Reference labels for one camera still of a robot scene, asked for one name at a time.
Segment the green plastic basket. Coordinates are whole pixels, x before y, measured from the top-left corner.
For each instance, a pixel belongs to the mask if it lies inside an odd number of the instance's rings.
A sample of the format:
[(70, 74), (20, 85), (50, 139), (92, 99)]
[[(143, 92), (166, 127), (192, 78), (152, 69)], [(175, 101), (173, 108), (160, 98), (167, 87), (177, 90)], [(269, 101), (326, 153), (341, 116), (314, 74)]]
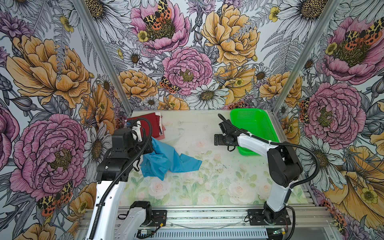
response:
[(264, 110), (234, 109), (230, 112), (231, 122), (239, 129), (247, 130), (257, 137), (279, 142), (273, 123)]

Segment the blue t-shirt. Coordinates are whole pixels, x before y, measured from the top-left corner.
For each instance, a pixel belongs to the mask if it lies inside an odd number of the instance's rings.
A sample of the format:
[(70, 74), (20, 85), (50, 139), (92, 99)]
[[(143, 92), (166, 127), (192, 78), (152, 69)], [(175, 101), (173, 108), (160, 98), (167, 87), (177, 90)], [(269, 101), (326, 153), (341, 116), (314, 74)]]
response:
[(175, 148), (155, 138), (152, 139), (152, 146), (154, 151), (143, 155), (143, 161), (140, 164), (144, 177), (157, 177), (163, 181), (167, 172), (194, 172), (198, 171), (202, 165), (201, 160), (178, 154)]

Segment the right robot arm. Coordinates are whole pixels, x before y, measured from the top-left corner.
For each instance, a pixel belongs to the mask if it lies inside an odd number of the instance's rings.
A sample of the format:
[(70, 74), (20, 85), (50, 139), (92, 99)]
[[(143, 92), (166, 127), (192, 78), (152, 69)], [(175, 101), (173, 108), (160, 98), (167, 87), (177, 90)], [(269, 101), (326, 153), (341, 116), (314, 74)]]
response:
[(272, 188), (264, 203), (262, 216), (267, 224), (273, 225), (283, 215), (293, 188), (300, 185), (303, 167), (288, 142), (278, 143), (257, 137), (244, 129), (234, 126), (230, 120), (219, 114), (221, 134), (214, 135), (215, 146), (242, 147), (251, 150), (268, 160)]

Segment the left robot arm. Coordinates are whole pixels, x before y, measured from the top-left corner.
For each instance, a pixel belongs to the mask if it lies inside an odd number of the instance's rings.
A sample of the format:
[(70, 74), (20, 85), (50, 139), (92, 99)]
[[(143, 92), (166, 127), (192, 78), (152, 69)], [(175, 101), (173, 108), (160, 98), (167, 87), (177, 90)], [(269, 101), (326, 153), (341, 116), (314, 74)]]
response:
[(112, 147), (97, 167), (97, 196), (86, 240), (112, 240), (123, 191), (133, 165), (150, 147), (145, 146), (146, 131), (140, 126), (118, 129)]

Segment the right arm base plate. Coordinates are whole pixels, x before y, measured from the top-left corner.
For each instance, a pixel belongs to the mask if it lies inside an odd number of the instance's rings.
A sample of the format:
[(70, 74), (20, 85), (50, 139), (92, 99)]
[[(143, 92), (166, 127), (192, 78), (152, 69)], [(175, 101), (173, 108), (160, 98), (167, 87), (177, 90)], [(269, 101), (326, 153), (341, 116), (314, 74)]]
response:
[(286, 209), (277, 213), (269, 209), (248, 209), (246, 220), (251, 226), (289, 226), (292, 223)]

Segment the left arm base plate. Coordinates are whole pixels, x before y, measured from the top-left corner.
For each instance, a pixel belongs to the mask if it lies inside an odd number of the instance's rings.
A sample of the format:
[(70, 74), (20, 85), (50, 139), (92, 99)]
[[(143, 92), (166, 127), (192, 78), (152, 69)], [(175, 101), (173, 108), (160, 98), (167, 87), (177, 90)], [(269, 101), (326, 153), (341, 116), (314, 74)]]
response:
[(148, 221), (146, 221), (144, 224), (142, 224), (141, 226), (142, 227), (153, 227), (153, 228), (157, 228), (161, 224), (163, 224), (163, 226), (166, 226), (167, 215), (168, 215), (167, 210), (152, 210), (151, 218)]

